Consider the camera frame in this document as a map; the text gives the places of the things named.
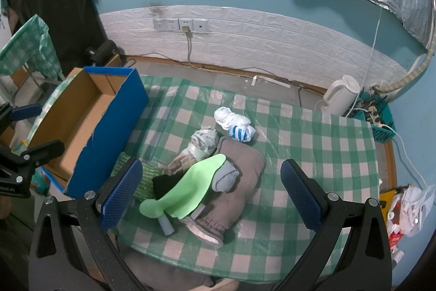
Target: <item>green mesh bag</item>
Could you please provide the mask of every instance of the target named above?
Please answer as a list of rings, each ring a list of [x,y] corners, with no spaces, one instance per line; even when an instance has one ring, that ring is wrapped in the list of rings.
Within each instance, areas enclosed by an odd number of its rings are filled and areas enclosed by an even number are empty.
[[[119,155],[115,167],[112,170],[111,177],[114,175],[117,175],[118,172],[121,170],[123,165],[130,159],[130,156],[125,154],[124,152],[121,152]],[[142,173],[142,179],[139,183],[138,188],[136,189],[134,193],[134,199],[138,200],[140,202],[147,200],[147,199],[154,199],[154,193],[153,193],[153,183],[151,181],[152,178],[157,177],[159,175],[162,175],[164,173],[164,170],[162,168],[155,168],[151,165],[142,163],[143,173]]]

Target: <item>white electric kettle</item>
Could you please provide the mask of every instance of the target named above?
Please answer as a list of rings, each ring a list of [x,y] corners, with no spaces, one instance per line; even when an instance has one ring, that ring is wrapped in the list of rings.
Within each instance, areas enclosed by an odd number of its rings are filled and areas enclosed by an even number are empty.
[[[343,115],[353,104],[360,91],[359,83],[345,74],[342,79],[335,80],[324,94],[321,111],[327,114]]]

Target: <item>blue gripper pad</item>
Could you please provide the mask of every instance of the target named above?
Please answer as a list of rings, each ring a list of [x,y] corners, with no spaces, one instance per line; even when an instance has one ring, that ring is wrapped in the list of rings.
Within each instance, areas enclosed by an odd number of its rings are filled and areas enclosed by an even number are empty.
[[[120,182],[115,186],[107,199],[102,203],[100,211],[100,227],[104,232],[116,227],[123,216],[127,205],[132,200],[135,190],[141,182],[143,174],[139,159],[127,168]]]
[[[13,108],[9,114],[10,121],[21,121],[24,119],[29,119],[31,117],[36,117],[42,112],[40,104],[30,104],[25,106],[20,106],[19,108]]]
[[[286,160],[280,168],[280,177],[306,228],[318,232],[323,223],[321,206]]]

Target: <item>teal plastic basket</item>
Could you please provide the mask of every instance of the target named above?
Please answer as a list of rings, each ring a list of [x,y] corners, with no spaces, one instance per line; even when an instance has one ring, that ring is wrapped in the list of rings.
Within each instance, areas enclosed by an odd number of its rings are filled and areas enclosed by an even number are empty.
[[[366,92],[363,92],[360,96],[363,99],[369,98],[369,94]],[[377,111],[379,112],[380,118],[383,120],[385,124],[390,124],[391,128],[393,128],[396,131],[395,125],[394,125],[394,119],[392,118],[391,109],[389,108],[389,105],[386,105],[386,107],[383,109],[382,112],[380,112],[380,104],[376,105]],[[361,121],[365,121],[365,113],[362,110],[356,110],[356,114],[353,116],[353,119],[358,119]],[[378,127],[371,125],[372,128],[372,135],[374,136],[374,141],[379,143],[386,143],[390,139],[392,139],[395,134],[388,128],[384,127]]]

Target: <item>gray cloth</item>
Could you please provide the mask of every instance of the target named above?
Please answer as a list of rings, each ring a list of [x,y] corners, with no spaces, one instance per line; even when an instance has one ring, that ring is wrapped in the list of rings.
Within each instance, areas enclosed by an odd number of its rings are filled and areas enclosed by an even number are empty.
[[[229,192],[235,185],[238,176],[238,170],[232,165],[232,163],[226,160],[215,172],[214,177],[212,178],[212,190],[216,192]]]
[[[118,240],[121,257],[138,280],[155,291],[188,291],[215,285],[213,277],[161,263],[128,247]]]
[[[195,220],[195,227],[190,228],[202,241],[215,245],[223,245],[224,232],[241,216],[246,201],[254,194],[259,176],[265,168],[265,159],[259,151],[231,137],[220,139],[215,154],[219,153],[224,154],[239,171],[235,188],[212,200],[200,218]],[[201,232],[210,238],[201,238]]]

